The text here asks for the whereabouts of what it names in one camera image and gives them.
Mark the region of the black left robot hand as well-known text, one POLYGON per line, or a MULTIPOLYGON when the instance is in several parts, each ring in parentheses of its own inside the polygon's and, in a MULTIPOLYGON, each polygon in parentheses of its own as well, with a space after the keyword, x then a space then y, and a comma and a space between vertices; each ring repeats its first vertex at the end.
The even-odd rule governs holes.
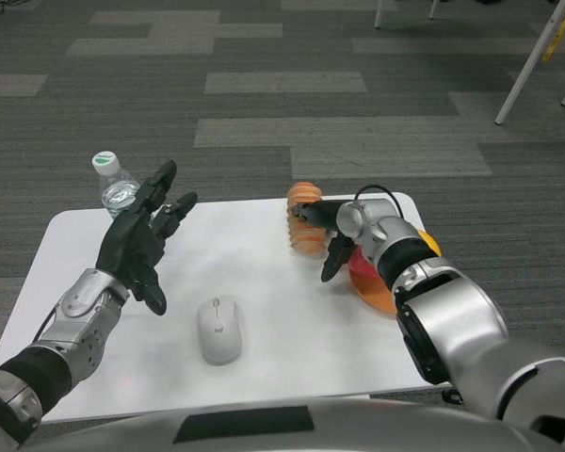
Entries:
POLYGON ((198 195, 188 192, 166 203, 176 172, 175 162, 169 160, 142 183, 135 200, 107 230, 95 265, 156 315, 167 311, 167 299, 155 267, 165 254, 167 239, 198 202, 198 195))

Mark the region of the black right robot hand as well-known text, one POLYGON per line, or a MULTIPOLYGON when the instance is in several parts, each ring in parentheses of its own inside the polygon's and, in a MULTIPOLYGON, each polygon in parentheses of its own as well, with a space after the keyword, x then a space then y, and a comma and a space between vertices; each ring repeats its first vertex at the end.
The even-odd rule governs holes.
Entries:
POLYGON ((330 281, 347 264, 356 245, 337 225, 344 201, 300 202, 287 208, 291 248, 307 256, 326 251, 321 281, 330 281))

